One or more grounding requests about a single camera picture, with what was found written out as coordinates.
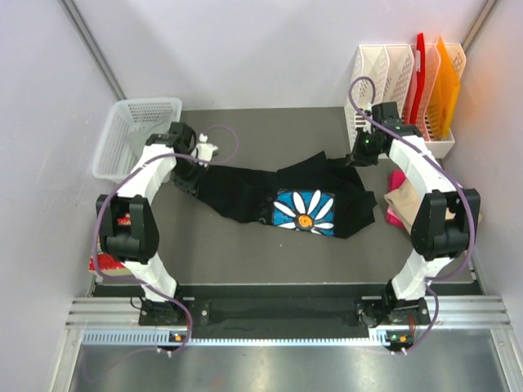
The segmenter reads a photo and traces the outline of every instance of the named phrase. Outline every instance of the white flower petal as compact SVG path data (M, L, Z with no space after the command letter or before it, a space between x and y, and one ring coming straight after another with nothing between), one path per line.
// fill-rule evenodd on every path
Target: white flower petal
M316 215L316 217L314 218L316 221L319 221L320 219L322 219L324 216L326 216L331 207L333 206L334 204L334 199L333 198L330 198L326 204L321 208L320 212L318 212L318 215Z
M318 203L321 199L321 192L319 190L316 190L314 194L312 195L311 204L309 204L309 209L307 210L307 215L310 216L311 213L314 211L316 206L318 206Z
M324 222L314 225L315 229L332 229L334 225L332 223Z
M278 225L276 227L283 227L284 229L296 229L296 224L294 222L289 222L283 223L282 225Z
M305 214L305 203L298 192L293 192L294 207L300 214Z
M291 218L294 218L296 214L291 210L289 207L287 207L285 204L282 204L280 202L275 202L275 207L278 208L280 211L282 211L283 214L286 216L290 216Z

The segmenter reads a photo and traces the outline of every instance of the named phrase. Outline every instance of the gray corner pole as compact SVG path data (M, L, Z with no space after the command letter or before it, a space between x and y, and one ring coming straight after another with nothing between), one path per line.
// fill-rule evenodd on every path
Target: gray corner pole
M480 35L481 30L485 27L486 21L492 16L495 7L500 3L501 0L486 0L481 8L480 13L472 22L470 29L468 30L465 38L462 42L462 47L465 53L468 53L472 47L472 44L476 41L476 38Z
M107 82L107 85L113 92L114 97L117 100L125 100L126 96L123 93L123 90L120 87L118 80L114 76L114 73L109 67L109 64L107 63L107 60L101 52L101 49L98 47L96 40L92 36L91 31L89 30L84 19L82 18L82 14L76 7L76 4L74 4L74 0L59 0L59 2L64 8L65 13L67 14L71 22L73 22L73 26L76 28L78 35L80 36L87 50L91 54L92 59L95 61L96 66L98 67L102 76Z

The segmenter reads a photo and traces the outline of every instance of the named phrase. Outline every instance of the pink cloth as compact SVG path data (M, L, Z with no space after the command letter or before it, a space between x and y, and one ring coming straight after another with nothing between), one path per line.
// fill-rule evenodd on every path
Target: pink cloth
M394 170L391 176L389 177L389 192L391 192L394 189L400 188L405 182L405 180L405 174L401 170ZM391 206L389 206L387 209L386 219L387 222L391 225L404 227L403 223L401 223L401 220L398 218Z

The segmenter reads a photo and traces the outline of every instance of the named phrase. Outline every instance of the red object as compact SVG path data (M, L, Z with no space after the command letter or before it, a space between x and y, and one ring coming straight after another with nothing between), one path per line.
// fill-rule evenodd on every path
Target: red object
M394 170L389 177L389 192L391 192L394 189L400 188L407 177L405 177L405 174L401 170ZM404 227L403 223L401 223L401 220L398 219L392 208L389 206L387 209L387 216L386 220L388 223L394 226L398 227Z
M416 123L419 105L422 102L423 89L425 88L425 38L423 37L423 33L418 34L418 40L416 41L415 66L418 67L416 72L416 94L414 95L412 109L410 110L409 124Z
M119 261L116 261L112 256L105 253L98 254L98 266L102 271L104 270L121 270L125 268L123 264ZM89 260L89 270L94 271L95 266L92 263L92 257Z

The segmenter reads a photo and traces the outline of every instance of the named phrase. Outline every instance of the daisy print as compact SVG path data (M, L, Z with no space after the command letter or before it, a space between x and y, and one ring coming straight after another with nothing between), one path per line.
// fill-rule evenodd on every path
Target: daisy print
M273 225L334 235L333 205L334 197L319 190L280 191L274 201Z

